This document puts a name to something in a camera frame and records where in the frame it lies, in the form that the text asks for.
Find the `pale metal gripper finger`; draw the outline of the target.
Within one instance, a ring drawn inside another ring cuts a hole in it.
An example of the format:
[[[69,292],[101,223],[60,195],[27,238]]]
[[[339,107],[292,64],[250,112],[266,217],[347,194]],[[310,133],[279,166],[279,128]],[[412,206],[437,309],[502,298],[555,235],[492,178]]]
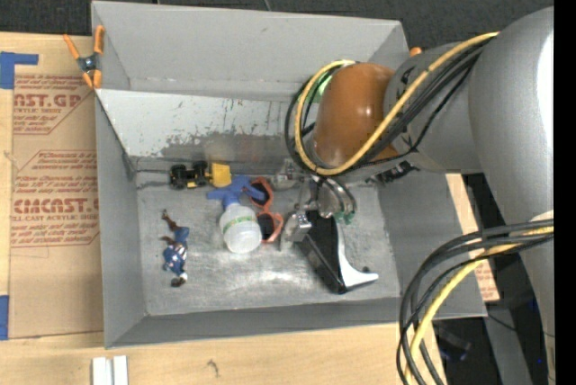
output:
[[[311,228],[306,212],[294,212],[284,223],[280,236],[280,249],[288,250],[296,243],[301,243]]]
[[[308,178],[309,171],[293,161],[285,161],[278,172],[274,174],[274,190],[287,191],[300,188]]]

